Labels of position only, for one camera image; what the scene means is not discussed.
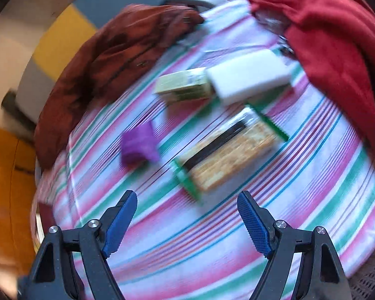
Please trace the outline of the white foam block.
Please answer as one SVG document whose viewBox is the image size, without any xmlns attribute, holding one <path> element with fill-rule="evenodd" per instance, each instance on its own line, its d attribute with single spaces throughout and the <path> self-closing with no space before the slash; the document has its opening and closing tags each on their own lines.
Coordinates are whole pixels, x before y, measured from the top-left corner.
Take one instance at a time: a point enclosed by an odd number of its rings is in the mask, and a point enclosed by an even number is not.
<svg viewBox="0 0 375 300">
<path fill-rule="evenodd" d="M 206 69 L 217 97 L 229 106 L 290 83 L 289 67 L 269 49 L 248 53 Z"/>
</svg>

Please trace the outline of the grey yellow blue chair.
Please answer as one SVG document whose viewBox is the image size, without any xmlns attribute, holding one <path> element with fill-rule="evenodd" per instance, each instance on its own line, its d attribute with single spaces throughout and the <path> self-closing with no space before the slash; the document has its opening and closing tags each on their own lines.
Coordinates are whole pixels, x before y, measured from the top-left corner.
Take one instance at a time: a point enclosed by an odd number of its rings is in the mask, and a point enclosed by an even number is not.
<svg viewBox="0 0 375 300">
<path fill-rule="evenodd" d="M 14 103 L 36 123 L 49 94 L 82 44 L 129 4 L 187 4 L 212 9 L 226 0 L 74 0 L 43 34 L 23 72 Z"/>
</svg>

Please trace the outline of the green tea box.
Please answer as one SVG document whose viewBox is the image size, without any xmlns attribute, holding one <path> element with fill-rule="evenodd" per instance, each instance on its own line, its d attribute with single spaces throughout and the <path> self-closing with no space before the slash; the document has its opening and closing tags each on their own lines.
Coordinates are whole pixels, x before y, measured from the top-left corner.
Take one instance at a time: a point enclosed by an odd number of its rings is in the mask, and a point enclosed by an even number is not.
<svg viewBox="0 0 375 300">
<path fill-rule="evenodd" d="M 213 95 L 213 88 L 206 68 L 193 68 L 160 76 L 154 93 L 165 102 L 207 99 Z"/>
</svg>

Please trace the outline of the gold maroon tray box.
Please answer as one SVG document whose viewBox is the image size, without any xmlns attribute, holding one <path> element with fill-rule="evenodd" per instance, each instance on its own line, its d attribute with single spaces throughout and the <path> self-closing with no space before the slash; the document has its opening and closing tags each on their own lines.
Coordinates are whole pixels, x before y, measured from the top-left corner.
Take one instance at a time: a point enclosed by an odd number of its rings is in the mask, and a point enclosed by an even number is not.
<svg viewBox="0 0 375 300">
<path fill-rule="evenodd" d="M 32 233 L 32 241 L 35 253 L 38 252 L 45 236 L 49 233 L 52 226 L 56 226 L 56 221 L 53 213 L 53 206 L 51 204 L 38 202 L 36 205 L 35 214 L 33 217 L 34 231 Z"/>
</svg>

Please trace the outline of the orange wooden cabinet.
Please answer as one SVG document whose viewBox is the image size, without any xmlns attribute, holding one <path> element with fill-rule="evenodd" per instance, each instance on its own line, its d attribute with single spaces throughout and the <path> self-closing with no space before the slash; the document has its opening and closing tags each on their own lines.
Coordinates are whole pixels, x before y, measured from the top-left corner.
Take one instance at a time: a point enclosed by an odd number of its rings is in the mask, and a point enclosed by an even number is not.
<svg viewBox="0 0 375 300">
<path fill-rule="evenodd" d="M 30 211 L 36 192 L 35 150 L 0 128 L 0 265 L 19 275 L 35 257 Z"/>
</svg>

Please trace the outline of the purple wrapper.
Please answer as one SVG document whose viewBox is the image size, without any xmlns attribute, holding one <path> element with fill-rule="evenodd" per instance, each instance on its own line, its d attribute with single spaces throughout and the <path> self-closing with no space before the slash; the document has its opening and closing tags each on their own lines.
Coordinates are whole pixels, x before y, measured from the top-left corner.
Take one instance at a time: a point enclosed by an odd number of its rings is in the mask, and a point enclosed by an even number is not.
<svg viewBox="0 0 375 300">
<path fill-rule="evenodd" d="M 124 131 L 120 141 L 121 163 L 129 166 L 143 161 L 158 162 L 157 144 L 151 120 Z"/>
</svg>

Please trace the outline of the red fleece cloth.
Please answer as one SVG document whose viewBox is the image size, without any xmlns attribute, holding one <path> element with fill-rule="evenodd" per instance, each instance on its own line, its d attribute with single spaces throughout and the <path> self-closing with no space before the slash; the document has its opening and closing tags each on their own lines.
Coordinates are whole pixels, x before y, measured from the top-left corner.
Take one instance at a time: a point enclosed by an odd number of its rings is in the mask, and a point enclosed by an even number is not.
<svg viewBox="0 0 375 300">
<path fill-rule="evenodd" d="M 375 155 L 375 12 L 365 0 L 248 0 L 252 15 L 288 20 L 284 37 L 309 81 L 367 140 Z"/>
</svg>

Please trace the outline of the striped tablecloth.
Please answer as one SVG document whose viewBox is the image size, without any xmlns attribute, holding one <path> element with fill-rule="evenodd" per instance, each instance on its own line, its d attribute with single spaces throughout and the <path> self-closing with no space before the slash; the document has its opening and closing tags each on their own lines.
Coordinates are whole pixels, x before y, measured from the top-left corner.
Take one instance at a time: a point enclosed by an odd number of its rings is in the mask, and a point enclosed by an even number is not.
<svg viewBox="0 0 375 300">
<path fill-rule="evenodd" d="M 274 34 L 252 17 L 247 0 L 204 13 L 204 24 L 108 106 L 92 106 L 67 148 L 39 181 L 35 202 L 52 205 L 56 223 L 78 228 L 99 218 L 126 190 L 138 207 L 117 252 L 109 257 L 127 299 L 248 299 L 266 260 L 236 207 L 248 190 L 292 227 L 329 233 L 347 275 L 375 250 L 375 158 L 344 114 L 289 60 L 292 83 L 252 102 L 289 141 L 216 190 L 193 200 L 171 161 L 242 108 L 217 98 L 168 105 L 156 79 L 256 50 L 276 49 Z M 121 134 L 152 121 L 158 162 L 121 163 Z"/>
</svg>

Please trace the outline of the maroon jacket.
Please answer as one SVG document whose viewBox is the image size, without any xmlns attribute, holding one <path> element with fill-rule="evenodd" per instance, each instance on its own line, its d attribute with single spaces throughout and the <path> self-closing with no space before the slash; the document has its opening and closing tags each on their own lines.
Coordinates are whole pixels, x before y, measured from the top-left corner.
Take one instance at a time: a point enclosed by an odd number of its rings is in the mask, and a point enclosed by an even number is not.
<svg viewBox="0 0 375 300">
<path fill-rule="evenodd" d="M 86 41 L 40 113 L 34 140 L 42 170 L 53 167 L 92 101 L 115 102 L 168 48 L 203 22 L 188 6 L 131 4 Z"/>
</svg>

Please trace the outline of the cracker packet green edges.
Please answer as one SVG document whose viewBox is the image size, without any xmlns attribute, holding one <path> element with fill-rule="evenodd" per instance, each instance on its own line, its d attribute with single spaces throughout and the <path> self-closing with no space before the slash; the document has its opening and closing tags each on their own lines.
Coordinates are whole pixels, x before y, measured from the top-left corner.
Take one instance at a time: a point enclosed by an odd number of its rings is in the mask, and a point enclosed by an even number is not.
<svg viewBox="0 0 375 300">
<path fill-rule="evenodd" d="M 172 159 L 177 182 L 195 200 L 224 184 L 289 136 L 252 104 Z"/>
</svg>

